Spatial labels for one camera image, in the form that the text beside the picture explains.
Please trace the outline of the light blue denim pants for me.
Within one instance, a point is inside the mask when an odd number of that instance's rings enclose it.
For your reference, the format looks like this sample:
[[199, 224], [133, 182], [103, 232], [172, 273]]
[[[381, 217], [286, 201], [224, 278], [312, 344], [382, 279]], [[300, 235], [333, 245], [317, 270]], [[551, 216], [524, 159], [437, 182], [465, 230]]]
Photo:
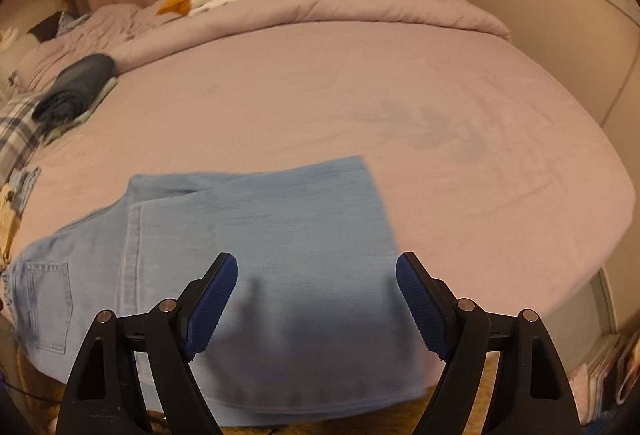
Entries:
[[265, 174], [138, 175], [114, 204], [15, 257], [6, 303], [30, 362], [70, 375], [94, 316], [144, 314], [222, 252], [238, 281], [195, 380], [222, 426], [361, 415], [437, 375], [398, 288], [361, 158]]

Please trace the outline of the cream printed garment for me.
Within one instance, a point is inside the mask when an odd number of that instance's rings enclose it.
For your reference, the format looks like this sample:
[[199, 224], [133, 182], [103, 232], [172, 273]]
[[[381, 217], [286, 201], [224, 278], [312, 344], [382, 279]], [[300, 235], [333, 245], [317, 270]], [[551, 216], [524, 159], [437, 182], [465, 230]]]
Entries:
[[11, 249], [21, 218], [13, 206], [14, 189], [5, 184], [1, 188], [0, 207], [0, 271], [3, 273], [11, 262]]

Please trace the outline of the folded dark blue jeans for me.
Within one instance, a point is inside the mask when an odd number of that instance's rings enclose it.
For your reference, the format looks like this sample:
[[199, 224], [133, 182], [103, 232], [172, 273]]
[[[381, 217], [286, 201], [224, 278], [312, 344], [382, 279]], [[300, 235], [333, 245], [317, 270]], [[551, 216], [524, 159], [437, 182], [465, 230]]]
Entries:
[[89, 108], [105, 83], [116, 75], [115, 62], [106, 54], [90, 54], [76, 61], [58, 73], [32, 112], [32, 119], [52, 126], [72, 121]]

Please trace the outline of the plaid pillow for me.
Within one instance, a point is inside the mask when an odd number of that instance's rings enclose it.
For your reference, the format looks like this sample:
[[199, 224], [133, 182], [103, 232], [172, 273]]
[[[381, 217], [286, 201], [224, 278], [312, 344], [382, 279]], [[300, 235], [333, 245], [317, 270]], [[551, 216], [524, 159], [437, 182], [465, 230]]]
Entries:
[[0, 114], [0, 184], [6, 184], [15, 169], [24, 168], [39, 143], [40, 125], [32, 119], [41, 94], [28, 94], [9, 101]]

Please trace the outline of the lilac fitted bed sheet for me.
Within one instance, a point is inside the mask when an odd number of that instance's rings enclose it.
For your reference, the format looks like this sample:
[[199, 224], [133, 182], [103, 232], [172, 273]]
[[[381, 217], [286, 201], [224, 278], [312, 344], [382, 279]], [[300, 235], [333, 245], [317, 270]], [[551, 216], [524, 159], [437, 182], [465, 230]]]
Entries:
[[634, 213], [634, 186], [602, 129], [504, 38], [301, 23], [124, 74], [86, 124], [35, 156], [18, 255], [114, 204], [134, 176], [265, 174], [352, 156], [398, 255], [416, 253], [497, 313], [554, 311]]

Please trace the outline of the folded green garment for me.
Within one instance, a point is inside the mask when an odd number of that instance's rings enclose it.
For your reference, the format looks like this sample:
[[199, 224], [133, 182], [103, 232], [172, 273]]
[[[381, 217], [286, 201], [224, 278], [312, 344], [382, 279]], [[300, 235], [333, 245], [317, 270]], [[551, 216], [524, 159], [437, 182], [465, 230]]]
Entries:
[[101, 104], [101, 102], [108, 95], [110, 95], [110, 92], [115, 88], [117, 83], [118, 83], [117, 78], [111, 77], [105, 83], [105, 85], [101, 88], [101, 90], [99, 91], [99, 94], [96, 96], [96, 99], [94, 99], [93, 102], [90, 103], [89, 108], [84, 113], [81, 113], [80, 115], [74, 117], [72, 121], [69, 121], [67, 123], [58, 124], [55, 126], [48, 125], [44, 129], [44, 133], [42, 134], [41, 140], [46, 143], [57, 140], [58, 138], [62, 137], [68, 130], [71, 130], [77, 126], [80, 126], [86, 123], [89, 120], [90, 116], [93, 114], [93, 112], [96, 111], [96, 109], [98, 109], [98, 106]]

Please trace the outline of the lilac quilted duvet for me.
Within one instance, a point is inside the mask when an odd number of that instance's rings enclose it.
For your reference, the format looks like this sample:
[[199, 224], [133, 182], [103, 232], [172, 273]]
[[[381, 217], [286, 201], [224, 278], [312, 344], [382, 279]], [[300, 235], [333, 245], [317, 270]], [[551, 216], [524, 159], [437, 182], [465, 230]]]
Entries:
[[126, 73], [215, 39], [296, 23], [426, 24], [511, 38], [498, 18], [466, 0], [240, 0], [190, 17], [158, 16], [159, 6], [104, 6], [77, 28], [32, 47], [9, 70], [10, 80], [23, 92], [41, 92], [89, 54], [107, 54]]

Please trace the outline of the stack of books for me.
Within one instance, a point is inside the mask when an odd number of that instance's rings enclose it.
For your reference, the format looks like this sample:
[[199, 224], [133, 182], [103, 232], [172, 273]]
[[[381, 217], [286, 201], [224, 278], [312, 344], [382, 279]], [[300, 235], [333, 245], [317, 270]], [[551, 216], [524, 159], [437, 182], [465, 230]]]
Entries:
[[605, 334], [568, 375], [582, 426], [623, 406], [639, 382], [639, 331]]

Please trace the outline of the small light blue garment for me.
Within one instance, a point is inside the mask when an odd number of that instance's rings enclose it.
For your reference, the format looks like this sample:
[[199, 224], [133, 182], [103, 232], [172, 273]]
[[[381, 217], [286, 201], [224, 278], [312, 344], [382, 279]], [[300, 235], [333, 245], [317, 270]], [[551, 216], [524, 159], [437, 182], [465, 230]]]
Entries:
[[9, 178], [9, 185], [13, 188], [12, 208], [18, 216], [22, 216], [26, 204], [32, 195], [32, 190], [37, 184], [41, 174], [41, 168], [34, 169], [14, 169]]

